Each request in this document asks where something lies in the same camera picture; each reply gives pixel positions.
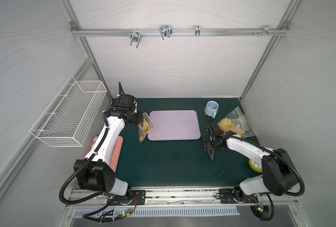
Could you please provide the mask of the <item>resealable bag with duck print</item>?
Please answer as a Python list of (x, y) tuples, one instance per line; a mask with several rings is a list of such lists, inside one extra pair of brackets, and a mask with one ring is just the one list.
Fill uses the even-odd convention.
[(141, 144), (148, 133), (154, 128), (154, 121), (152, 118), (147, 114), (142, 114), (142, 122), (138, 125), (139, 128), (139, 143)]

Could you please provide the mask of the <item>resealable bag table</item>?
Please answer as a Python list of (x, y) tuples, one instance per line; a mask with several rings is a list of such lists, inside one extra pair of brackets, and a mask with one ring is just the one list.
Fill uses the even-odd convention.
[(241, 137), (249, 129), (240, 107), (236, 107), (226, 117), (221, 119), (218, 122), (218, 126), (223, 132), (232, 131)]

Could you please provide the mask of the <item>clear resealable bag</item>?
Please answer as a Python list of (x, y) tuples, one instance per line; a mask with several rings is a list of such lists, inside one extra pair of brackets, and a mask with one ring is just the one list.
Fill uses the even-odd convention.
[(257, 135), (246, 114), (242, 114), (239, 117), (239, 124), (240, 124), (239, 133), (241, 134), (241, 137), (250, 138), (255, 137)]

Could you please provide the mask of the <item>metal tongs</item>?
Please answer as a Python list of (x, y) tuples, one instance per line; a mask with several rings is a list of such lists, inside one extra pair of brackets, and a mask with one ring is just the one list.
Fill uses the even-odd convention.
[(208, 154), (210, 156), (211, 162), (215, 163), (215, 159), (214, 159), (214, 150), (209, 150)]

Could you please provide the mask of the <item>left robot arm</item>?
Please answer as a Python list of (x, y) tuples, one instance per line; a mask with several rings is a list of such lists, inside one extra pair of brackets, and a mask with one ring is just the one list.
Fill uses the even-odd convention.
[[(66, 205), (79, 204), (97, 196), (108, 197), (105, 206), (97, 211), (83, 215), (84, 219), (96, 221), (99, 224), (110, 223), (124, 219), (134, 212), (128, 209), (116, 217), (111, 217), (110, 212), (101, 214), (98, 218), (96, 214), (104, 211), (113, 201), (128, 205), (133, 202), (137, 205), (137, 199), (133, 196), (131, 185), (118, 179), (116, 173), (110, 167), (114, 146), (118, 137), (127, 125), (137, 126), (143, 122), (143, 114), (137, 110), (136, 98), (126, 94), (119, 85), (118, 99), (108, 110), (103, 112), (104, 126), (91, 150), (84, 159), (78, 159), (74, 164), (74, 173), (63, 183), (59, 191), (59, 200)], [(73, 181), (78, 182), (79, 188), (92, 191), (93, 193), (78, 200), (65, 198), (65, 190)]]

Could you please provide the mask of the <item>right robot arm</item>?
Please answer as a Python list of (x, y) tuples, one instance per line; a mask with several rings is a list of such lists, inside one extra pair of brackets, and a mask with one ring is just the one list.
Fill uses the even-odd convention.
[(261, 175), (241, 180), (234, 185), (231, 192), (222, 194), (223, 197), (232, 198), (237, 203), (245, 203), (255, 194), (266, 195), (269, 205), (255, 200), (255, 205), (250, 209), (259, 220), (270, 221), (275, 214), (271, 194), (275, 196), (286, 194), (294, 197), (304, 194), (304, 180), (286, 150), (266, 148), (233, 131), (224, 132), (218, 124), (210, 123), (207, 115), (204, 119), (210, 136), (209, 140), (204, 140), (204, 150), (211, 158), (215, 151), (229, 149), (254, 161), (262, 169)]

